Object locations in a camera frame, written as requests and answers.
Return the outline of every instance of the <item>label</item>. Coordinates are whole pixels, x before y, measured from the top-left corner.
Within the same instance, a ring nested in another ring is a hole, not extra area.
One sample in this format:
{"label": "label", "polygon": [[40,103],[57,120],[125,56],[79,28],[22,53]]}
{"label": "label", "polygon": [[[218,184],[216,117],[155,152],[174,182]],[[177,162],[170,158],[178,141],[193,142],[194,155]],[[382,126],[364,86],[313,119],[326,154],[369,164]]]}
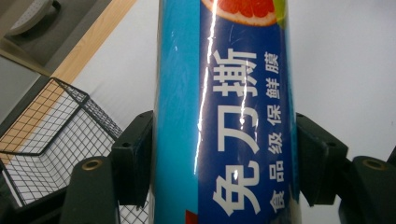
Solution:
{"label": "label", "polygon": [[285,30],[211,4],[201,3],[198,221],[279,220],[293,188]]}

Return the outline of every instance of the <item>grapefruit slice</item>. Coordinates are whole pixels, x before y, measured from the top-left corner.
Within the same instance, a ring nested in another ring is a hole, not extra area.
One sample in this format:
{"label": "grapefruit slice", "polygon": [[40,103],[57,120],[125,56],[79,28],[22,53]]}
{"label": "grapefruit slice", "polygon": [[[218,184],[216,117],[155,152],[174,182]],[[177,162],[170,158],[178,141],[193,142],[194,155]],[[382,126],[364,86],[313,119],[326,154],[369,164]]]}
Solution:
{"label": "grapefruit slice", "polygon": [[276,22],[272,0],[202,0],[202,2],[209,10],[229,21],[252,26],[268,26]]}

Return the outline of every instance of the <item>white wall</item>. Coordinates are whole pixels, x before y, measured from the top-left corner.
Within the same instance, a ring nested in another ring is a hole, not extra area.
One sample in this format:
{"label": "white wall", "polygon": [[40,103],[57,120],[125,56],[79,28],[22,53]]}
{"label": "white wall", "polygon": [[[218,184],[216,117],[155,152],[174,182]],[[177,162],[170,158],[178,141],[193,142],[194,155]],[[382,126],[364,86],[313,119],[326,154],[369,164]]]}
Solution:
{"label": "white wall", "polygon": [[[359,155],[396,146],[396,1],[289,0],[295,108]],[[309,208],[304,224],[334,224],[338,204]]]}
{"label": "white wall", "polygon": [[123,130],[154,108],[158,7],[136,1],[73,82]]}

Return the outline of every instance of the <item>black wire basket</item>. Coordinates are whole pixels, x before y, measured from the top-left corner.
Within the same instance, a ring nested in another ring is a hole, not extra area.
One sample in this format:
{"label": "black wire basket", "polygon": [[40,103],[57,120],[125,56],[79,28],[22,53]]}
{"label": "black wire basket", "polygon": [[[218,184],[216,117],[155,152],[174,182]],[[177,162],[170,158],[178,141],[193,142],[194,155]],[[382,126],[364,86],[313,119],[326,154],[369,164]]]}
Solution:
{"label": "black wire basket", "polygon": [[[122,133],[84,91],[51,78],[37,92],[28,92],[32,101],[22,99],[0,127],[1,165],[19,206],[66,187],[75,164],[107,156]],[[145,223],[148,209],[121,206],[120,219]]]}

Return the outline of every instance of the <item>plastic wrap roll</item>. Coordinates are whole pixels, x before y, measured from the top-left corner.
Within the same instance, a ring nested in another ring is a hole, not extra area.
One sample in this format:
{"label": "plastic wrap roll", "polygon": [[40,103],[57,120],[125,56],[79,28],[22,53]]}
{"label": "plastic wrap roll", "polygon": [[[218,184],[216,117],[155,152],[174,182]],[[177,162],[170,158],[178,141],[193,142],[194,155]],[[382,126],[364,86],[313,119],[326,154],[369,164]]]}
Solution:
{"label": "plastic wrap roll", "polygon": [[284,0],[163,0],[150,222],[299,223]]}

